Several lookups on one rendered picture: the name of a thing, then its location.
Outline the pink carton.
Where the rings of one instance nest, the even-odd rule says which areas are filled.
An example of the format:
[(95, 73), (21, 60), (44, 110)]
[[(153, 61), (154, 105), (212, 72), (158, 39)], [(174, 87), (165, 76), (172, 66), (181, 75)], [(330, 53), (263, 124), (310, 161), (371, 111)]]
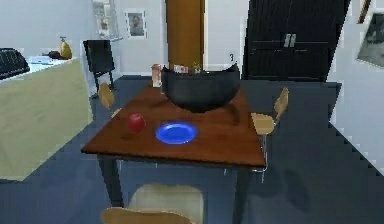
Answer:
[(152, 69), (152, 86), (160, 87), (162, 66), (160, 64), (153, 64), (151, 69)]

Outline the tan wooden chair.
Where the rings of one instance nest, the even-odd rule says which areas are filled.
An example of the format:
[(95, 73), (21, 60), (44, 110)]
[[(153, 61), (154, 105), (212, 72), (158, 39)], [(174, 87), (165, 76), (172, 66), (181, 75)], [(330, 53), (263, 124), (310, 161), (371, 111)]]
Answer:
[(261, 137), (261, 150), (265, 159), (266, 166), (264, 168), (256, 168), (254, 172), (261, 174), (261, 182), (265, 180), (265, 173), (268, 170), (268, 152), (267, 152), (267, 136), (272, 134), (275, 127), (279, 124), (281, 116), (287, 110), (289, 104), (289, 90), (287, 87), (283, 87), (279, 97), (276, 99), (273, 109), (275, 116), (252, 113), (251, 118), (253, 126), (258, 136)]
[(115, 103), (115, 98), (106, 82), (99, 85), (97, 94), (102, 106), (111, 113), (111, 117), (116, 116), (120, 112), (120, 108), (111, 111), (112, 105)]
[(100, 218), (103, 224), (194, 224), (172, 212), (142, 212), (121, 207), (105, 209)]

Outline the large black bowl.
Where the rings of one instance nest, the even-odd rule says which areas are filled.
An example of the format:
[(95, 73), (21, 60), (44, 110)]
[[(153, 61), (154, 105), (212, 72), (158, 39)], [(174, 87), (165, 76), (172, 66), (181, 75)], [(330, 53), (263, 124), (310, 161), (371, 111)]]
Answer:
[(162, 90), (176, 106), (192, 113), (205, 113), (228, 104), (240, 88), (237, 64), (221, 71), (197, 74), (162, 69)]

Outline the orange wooden door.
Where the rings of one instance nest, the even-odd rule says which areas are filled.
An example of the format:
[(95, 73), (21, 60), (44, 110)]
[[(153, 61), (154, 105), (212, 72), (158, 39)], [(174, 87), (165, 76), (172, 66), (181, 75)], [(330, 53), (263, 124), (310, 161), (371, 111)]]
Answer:
[(187, 66), (203, 64), (205, 0), (165, 0), (168, 63)]

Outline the brown picture frame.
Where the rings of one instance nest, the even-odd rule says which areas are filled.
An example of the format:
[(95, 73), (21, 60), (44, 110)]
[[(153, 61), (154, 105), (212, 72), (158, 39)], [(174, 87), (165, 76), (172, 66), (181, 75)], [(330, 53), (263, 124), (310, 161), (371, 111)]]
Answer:
[(360, 10), (360, 14), (357, 20), (357, 24), (363, 24), (364, 20), (366, 18), (369, 6), (370, 6), (371, 0), (363, 0), (363, 4)]

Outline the blue plate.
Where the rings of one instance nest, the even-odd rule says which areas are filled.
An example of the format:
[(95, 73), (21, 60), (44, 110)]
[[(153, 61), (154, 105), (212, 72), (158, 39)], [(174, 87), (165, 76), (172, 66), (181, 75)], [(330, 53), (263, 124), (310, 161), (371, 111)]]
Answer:
[(185, 144), (197, 135), (197, 129), (188, 123), (170, 122), (161, 125), (155, 132), (156, 138), (169, 145)]

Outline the yellow spray bottle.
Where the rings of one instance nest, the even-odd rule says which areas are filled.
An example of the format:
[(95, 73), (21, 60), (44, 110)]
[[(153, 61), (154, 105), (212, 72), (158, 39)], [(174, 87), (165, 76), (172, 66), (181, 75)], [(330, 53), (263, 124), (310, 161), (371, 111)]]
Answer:
[(68, 60), (68, 59), (71, 59), (72, 58), (72, 51), (71, 51), (71, 48), (69, 46), (69, 44), (66, 42), (66, 37), (65, 36), (61, 36), (61, 56), (65, 59), (65, 60)]

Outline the cream counter cabinet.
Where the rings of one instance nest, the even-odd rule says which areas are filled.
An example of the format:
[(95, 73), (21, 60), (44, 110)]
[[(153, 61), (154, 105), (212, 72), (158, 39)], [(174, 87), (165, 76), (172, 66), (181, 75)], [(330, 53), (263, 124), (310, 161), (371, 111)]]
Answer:
[(0, 179), (24, 180), (92, 121), (78, 59), (0, 82)]

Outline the framed portrait picture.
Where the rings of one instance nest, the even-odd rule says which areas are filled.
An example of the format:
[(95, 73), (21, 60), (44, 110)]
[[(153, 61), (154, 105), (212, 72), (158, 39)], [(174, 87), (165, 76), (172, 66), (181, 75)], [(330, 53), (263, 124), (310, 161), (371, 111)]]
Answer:
[(146, 38), (145, 11), (129, 9), (124, 12), (127, 36), (133, 39)]

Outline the pale wall poster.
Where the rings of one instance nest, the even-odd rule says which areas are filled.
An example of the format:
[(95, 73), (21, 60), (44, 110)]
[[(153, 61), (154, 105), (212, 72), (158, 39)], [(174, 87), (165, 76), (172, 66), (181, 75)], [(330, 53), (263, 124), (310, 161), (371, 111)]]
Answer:
[(97, 33), (102, 39), (114, 39), (119, 36), (114, 0), (92, 0), (93, 14)]

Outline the black dish rack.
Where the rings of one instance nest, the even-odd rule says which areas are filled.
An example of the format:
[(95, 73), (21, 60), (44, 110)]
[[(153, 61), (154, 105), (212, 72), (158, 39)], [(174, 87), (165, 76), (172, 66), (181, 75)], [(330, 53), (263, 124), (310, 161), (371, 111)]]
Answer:
[(14, 48), (0, 48), (0, 80), (30, 71), (24, 56)]

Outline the black chair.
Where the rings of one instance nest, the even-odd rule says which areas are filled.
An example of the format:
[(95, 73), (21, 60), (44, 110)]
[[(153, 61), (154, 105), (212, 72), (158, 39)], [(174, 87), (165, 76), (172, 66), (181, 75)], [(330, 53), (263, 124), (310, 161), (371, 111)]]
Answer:
[(112, 71), (115, 69), (112, 49), (109, 40), (85, 40), (88, 70), (93, 74), (96, 89), (99, 89), (98, 78), (108, 73), (111, 87), (114, 87)]

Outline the red apple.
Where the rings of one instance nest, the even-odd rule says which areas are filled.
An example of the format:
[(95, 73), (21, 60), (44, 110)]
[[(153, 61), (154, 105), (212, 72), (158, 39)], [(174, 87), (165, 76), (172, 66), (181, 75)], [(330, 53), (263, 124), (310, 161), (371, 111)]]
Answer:
[(128, 116), (126, 125), (130, 132), (140, 132), (146, 126), (146, 122), (141, 114), (135, 113)]

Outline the dark brown object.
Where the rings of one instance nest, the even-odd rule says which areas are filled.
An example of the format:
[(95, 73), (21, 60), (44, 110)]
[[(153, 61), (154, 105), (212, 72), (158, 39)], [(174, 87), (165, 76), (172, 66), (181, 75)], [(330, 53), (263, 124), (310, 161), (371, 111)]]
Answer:
[(62, 56), (58, 51), (50, 51), (48, 53), (43, 53), (43, 56), (48, 56), (49, 58), (55, 60), (66, 60), (66, 57)]

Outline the black cabinet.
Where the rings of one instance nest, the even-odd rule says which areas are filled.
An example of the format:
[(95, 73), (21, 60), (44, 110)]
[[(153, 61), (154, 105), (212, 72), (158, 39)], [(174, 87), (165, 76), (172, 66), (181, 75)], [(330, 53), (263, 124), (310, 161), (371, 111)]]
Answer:
[(245, 77), (324, 82), (351, 0), (250, 0)]

